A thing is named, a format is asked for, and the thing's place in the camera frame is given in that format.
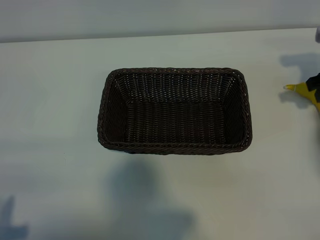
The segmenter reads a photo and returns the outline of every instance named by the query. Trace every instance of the yellow object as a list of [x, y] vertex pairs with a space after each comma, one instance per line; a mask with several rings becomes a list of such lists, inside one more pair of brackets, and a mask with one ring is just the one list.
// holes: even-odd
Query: yellow object
[[307, 84], [305, 82], [299, 83], [299, 84], [289, 84], [285, 86], [285, 89], [294, 91], [298, 94], [300, 94], [301, 96], [309, 99], [312, 104], [315, 105], [315, 107], [318, 109], [318, 111], [320, 112], [320, 102], [317, 102], [316, 97], [315, 97], [315, 93], [316, 93], [316, 89], [309, 91]]

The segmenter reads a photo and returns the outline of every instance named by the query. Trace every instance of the white wall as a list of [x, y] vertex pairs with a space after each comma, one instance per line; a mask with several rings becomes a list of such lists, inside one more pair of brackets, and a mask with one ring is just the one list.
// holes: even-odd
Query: white wall
[[0, 0], [0, 42], [320, 25], [319, 0]]

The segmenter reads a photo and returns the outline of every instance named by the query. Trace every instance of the white surface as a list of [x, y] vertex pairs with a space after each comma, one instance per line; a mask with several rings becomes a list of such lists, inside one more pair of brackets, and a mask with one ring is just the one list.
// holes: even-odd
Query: white surface
[[319, 0], [1, 0], [0, 42], [320, 25]]
[[[27, 222], [30, 240], [319, 239], [320, 119], [283, 90], [320, 71], [315, 31], [0, 44], [0, 197], [15, 196], [14, 224]], [[217, 156], [103, 148], [106, 76], [137, 67], [240, 70], [251, 146]]]

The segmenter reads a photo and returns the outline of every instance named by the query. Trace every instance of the wicker basket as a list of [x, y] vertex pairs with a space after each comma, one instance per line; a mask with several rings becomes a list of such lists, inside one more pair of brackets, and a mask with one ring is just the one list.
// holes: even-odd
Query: wicker basket
[[98, 140], [139, 154], [216, 155], [252, 141], [244, 76], [230, 68], [125, 68], [106, 79]]

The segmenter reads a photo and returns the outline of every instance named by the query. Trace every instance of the woven texture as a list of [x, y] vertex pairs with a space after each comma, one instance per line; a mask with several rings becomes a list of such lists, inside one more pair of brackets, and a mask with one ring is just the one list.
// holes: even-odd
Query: woven texture
[[114, 70], [97, 131], [105, 148], [132, 154], [241, 152], [252, 141], [244, 76], [230, 68]]

